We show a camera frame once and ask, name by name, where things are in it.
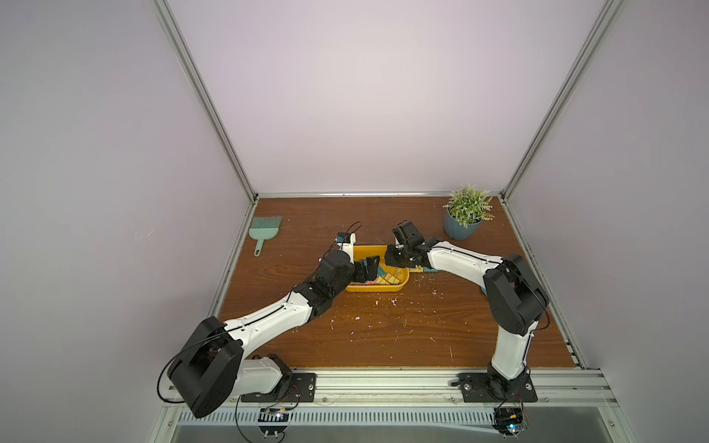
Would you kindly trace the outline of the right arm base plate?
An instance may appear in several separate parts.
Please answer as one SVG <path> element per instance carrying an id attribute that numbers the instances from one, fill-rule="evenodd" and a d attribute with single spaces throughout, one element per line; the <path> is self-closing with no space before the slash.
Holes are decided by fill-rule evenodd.
<path id="1" fill-rule="evenodd" d="M 523 402 L 538 401 L 530 375 L 523 372 L 513 380 L 487 373 L 461 373 L 451 386 L 459 389 L 464 402 Z"/>

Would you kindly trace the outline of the yellow plastic storage box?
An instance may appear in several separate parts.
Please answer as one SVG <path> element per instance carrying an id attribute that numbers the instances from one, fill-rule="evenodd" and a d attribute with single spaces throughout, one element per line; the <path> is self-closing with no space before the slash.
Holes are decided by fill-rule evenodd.
<path id="1" fill-rule="evenodd" d="M 372 282 L 354 282 L 345 288 L 350 293 L 394 293 L 401 291 L 410 278 L 409 269 L 391 267 L 385 263 L 387 247 L 385 245 L 355 245 L 354 259 L 379 256 L 380 265 L 376 280 Z"/>

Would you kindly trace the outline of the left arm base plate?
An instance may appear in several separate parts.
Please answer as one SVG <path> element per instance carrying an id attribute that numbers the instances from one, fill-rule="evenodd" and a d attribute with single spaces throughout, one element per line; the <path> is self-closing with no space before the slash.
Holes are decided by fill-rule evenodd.
<path id="1" fill-rule="evenodd" d="M 241 397 L 242 402 L 304 402 L 315 401 L 318 376 L 313 372 L 297 372 L 284 376 L 268 393 L 250 393 Z"/>

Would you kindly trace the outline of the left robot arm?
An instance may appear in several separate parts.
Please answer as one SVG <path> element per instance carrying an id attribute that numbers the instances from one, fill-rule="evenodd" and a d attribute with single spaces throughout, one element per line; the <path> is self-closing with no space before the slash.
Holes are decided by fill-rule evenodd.
<path id="1" fill-rule="evenodd" d="M 164 374 L 197 418 L 210 415 L 234 394 L 282 399 L 291 369 L 273 354 L 253 360 L 249 356 L 324 314 L 353 282 L 377 280 L 379 267 L 378 256 L 353 260 L 345 251 L 330 251 L 312 275 L 273 304 L 238 319 L 201 321 Z"/>

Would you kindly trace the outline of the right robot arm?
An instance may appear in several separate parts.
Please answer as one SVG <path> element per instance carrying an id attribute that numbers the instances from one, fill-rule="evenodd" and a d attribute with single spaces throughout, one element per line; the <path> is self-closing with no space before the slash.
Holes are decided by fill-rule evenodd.
<path id="1" fill-rule="evenodd" d="M 489 256 L 467 250 L 437 237 L 424 238 L 410 221 L 393 229 L 386 264 L 444 271 L 477 284 L 487 297 L 498 324 L 495 352 L 487 370 L 487 383 L 504 391 L 520 391 L 529 375 L 527 356 L 539 321 L 546 315 L 548 295 L 525 258 L 517 254 Z"/>

